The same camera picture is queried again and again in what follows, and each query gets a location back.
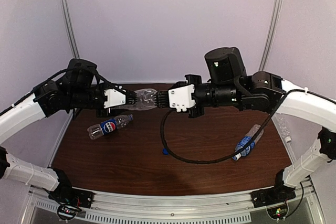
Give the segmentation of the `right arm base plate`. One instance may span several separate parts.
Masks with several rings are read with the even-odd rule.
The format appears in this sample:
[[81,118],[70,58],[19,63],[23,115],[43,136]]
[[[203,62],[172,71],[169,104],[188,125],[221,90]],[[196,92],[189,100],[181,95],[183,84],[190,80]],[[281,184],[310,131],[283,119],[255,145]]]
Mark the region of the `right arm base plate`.
[[274,205],[296,197],[295,189],[288,187],[260,189],[252,191],[250,195],[254,208]]

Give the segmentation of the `clear unlabeled plastic bottle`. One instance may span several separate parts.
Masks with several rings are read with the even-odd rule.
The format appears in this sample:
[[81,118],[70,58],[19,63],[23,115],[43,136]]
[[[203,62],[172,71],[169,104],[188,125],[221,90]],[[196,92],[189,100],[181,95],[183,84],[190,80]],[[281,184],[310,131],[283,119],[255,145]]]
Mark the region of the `clear unlabeled plastic bottle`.
[[137,101],[134,104],[120,105],[114,107],[114,109],[130,111],[147,111],[154,109],[156,108],[155,98],[157,92],[157,90],[151,88],[135,90]]

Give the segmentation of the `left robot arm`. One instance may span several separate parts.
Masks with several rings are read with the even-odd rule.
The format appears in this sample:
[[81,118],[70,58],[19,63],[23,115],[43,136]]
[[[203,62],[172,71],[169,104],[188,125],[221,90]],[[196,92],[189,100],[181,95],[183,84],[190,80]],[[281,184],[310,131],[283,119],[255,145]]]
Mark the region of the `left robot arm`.
[[[1,143],[21,130],[59,111],[76,109],[107,111],[134,104],[137,94],[104,78],[97,65],[83,59],[71,59],[67,68],[36,85],[18,101],[1,112]],[[48,192],[71,191],[65,172],[43,168],[23,161],[1,147],[1,178],[40,187]]]

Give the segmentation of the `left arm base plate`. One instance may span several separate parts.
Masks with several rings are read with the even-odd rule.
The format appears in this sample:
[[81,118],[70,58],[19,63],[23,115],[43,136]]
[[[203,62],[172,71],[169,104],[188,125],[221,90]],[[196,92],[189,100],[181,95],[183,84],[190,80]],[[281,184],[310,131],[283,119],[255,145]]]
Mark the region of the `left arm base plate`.
[[94,193],[87,190],[75,189],[68,186],[56,188],[54,191],[47,191],[48,197],[60,205],[73,207],[91,208]]

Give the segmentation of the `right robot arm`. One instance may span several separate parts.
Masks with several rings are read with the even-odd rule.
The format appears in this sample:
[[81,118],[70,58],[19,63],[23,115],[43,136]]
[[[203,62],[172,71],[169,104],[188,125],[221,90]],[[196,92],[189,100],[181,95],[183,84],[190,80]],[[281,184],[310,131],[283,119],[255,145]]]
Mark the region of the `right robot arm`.
[[321,126],[317,139],[298,161],[279,171],[269,189],[254,191],[253,201],[283,201],[295,195],[299,183],[324,162],[335,159],[335,100],[301,88],[275,74],[259,71],[246,73],[239,49],[222,47],[205,55],[210,79],[202,82],[188,74],[169,90],[157,93],[159,108],[188,112],[191,118],[204,113],[206,107],[234,106],[239,110],[258,110],[269,116],[292,115]]

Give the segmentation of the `Pepsi label plastic bottle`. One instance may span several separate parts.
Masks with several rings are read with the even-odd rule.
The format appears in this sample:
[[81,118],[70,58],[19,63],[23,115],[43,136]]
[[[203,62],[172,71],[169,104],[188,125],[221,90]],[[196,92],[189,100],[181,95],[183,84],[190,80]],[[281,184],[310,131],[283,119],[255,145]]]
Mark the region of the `Pepsi label plastic bottle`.
[[88,127],[87,132],[91,140],[96,140],[116,130],[126,127],[133,121],[133,115],[118,115],[99,124]]

